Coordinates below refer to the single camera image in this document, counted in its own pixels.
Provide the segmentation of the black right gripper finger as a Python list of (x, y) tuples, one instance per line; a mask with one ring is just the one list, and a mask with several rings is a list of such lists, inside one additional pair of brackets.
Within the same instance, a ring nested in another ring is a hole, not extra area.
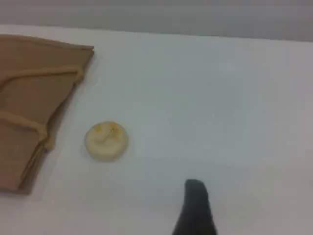
[(217, 235), (205, 184), (187, 179), (184, 184), (184, 201), (172, 232), (174, 235)]

